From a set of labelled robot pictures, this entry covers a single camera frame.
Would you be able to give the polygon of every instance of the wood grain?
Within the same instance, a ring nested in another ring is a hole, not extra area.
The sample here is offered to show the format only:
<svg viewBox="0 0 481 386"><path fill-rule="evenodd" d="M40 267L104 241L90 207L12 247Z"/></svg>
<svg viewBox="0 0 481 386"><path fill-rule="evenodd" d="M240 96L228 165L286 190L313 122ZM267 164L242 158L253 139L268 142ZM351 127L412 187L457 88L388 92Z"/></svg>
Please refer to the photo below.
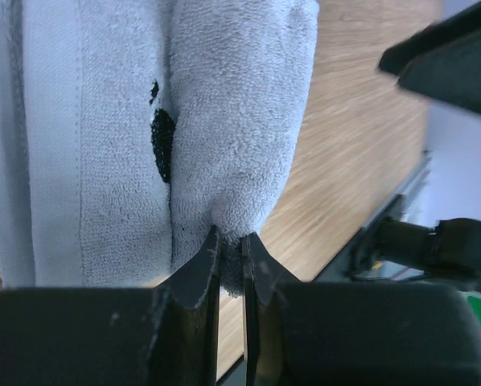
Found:
<svg viewBox="0 0 481 386"><path fill-rule="evenodd" d="M398 92L376 65L385 48L426 27L441 6L440 0L320 3L293 169L261 234L302 280L315 277L420 159L426 105ZM243 351L241 303L221 297L218 376Z"/></svg>

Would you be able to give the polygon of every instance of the black spot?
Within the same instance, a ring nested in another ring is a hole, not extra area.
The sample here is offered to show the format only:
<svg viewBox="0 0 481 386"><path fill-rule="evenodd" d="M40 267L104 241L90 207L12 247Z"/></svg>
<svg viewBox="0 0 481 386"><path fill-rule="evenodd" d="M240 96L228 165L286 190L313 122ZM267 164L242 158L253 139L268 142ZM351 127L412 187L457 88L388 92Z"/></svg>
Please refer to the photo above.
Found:
<svg viewBox="0 0 481 386"><path fill-rule="evenodd" d="M151 89L150 105L152 105L154 100L157 98L159 89L160 88L158 87L158 82L157 81L153 82L153 88Z"/></svg>
<svg viewBox="0 0 481 386"><path fill-rule="evenodd" d="M158 83L154 82L151 90L150 105L158 95ZM156 109L151 122L151 144L156 158L158 172L162 181L171 181L171 150L173 146L173 135L175 134L175 122L164 109Z"/></svg>

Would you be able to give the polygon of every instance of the white towel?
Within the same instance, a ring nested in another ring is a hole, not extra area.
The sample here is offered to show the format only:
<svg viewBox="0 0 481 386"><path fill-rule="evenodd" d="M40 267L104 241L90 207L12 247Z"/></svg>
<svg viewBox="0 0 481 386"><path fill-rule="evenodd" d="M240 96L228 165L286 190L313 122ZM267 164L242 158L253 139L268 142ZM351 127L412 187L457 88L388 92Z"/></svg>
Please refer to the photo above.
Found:
<svg viewBox="0 0 481 386"><path fill-rule="evenodd" d="M231 247L223 285L241 290L235 247L260 230L286 184L310 87L318 12L316 0L177 2L173 269L215 224Z"/></svg>
<svg viewBox="0 0 481 386"><path fill-rule="evenodd" d="M232 251L258 231L289 174L318 9L0 0L4 282L137 285L188 261L212 224Z"/></svg>

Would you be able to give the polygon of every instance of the gray towel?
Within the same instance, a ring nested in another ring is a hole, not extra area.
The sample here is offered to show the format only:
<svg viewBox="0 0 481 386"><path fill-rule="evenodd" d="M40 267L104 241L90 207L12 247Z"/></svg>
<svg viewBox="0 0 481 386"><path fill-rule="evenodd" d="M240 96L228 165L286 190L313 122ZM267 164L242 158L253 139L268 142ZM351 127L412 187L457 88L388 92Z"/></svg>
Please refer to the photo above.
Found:
<svg viewBox="0 0 481 386"><path fill-rule="evenodd" d="M212 224L232 251L258 231L289 173L317 13L0 0L5 284L137 285L181 266ZM238 289L239 265L224 267Z"/></svg>
<svg viewBox="0 0 481 386"><path fill-rule="evenodd" d="M241 288L239 237L259 231L290 171L317 39L316 0L180 0L171 32L178 112L172 268L211 224L228 237L227 289Z"/></svg>

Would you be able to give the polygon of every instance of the black pattern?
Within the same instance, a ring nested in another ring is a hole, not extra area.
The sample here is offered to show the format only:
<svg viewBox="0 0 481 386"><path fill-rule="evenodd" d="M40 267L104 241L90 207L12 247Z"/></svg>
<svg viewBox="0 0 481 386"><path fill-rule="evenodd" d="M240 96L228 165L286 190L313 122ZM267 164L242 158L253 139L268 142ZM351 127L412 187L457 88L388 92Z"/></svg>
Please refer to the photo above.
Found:
<svg viewBox="0 0 481 386"><path fill-rule="evenodd" d="M150 105L155 102L158 91L158 82L155 81L151 89ZM153 145L158 172L165 183L171 181L171 150L174 134L175 122L166 110L156 108L151 122L151 144Z"/></svg>

